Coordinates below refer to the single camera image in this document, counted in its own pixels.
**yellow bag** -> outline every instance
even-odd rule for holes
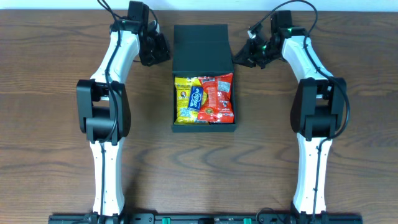
[[[198,78],[175,77],[175,88],[177,89],[177,119],[174,124],[208,124],[207,121],[198,121],[198,112],[188,109],[189,97],[192,86],[201,86]],[[205,104],[207,94],[203,92],[201,104]]]

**red bag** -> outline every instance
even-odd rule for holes
[[[198,77],[207,100],[198,112],[198,120],[213,123],[233,123],[231,104],[232,73],[216,77]]]

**wooden table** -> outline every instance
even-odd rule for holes
[[[156,12],[173,46],[174,24],[228,23],[234,53],[265,12]],[[294,12],[309,27],[312,12]],[[46,223],[86,213],[95,195],[93,158],[80,132],[75,86],[109,44],[106,11],[0,11],[0,222]],[[270,22],[264,23],[269,36]],[[313,47],[348,84],[352,119],[328,158],[329,212],[365,223],[398,218],[398,14],[320,12]],[[123,149],[127,210],[288,210],[299,159],[290,128],[297,81],[289,64],[235,66],[234,133],[174,134],[172,61],[135,63],[126,89],[132,113]]]

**food package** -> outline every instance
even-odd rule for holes
[[[188,107],[192,87],[201,87],[199,79],[175,77],[174,85],[177,90],[177,119],[174,124],[208,124],[207,121],[201,121],[198,119],[198,110],[192,110]],[[206,99],[207,94],[203,92],[200,104],[203,105]]]
[[[199,77],[207,100],[198,112],[198,120],[212,123],[233,123],[234,113],[231,104],[233,74],[216,77]]]

